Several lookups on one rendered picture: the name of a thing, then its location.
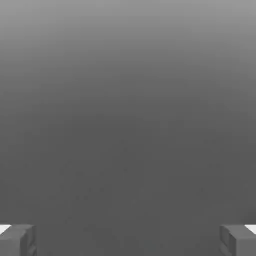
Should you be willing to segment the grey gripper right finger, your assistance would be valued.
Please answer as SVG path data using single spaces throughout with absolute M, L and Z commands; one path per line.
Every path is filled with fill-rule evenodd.
M 256 224 L 221 225 L 222 256 L 256 256 Z

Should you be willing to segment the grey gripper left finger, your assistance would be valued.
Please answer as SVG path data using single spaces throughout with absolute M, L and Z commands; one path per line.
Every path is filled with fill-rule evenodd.
M 0 256 L 38 256 L 37 227 L 33 224 L 4 225 L 0 231 Z

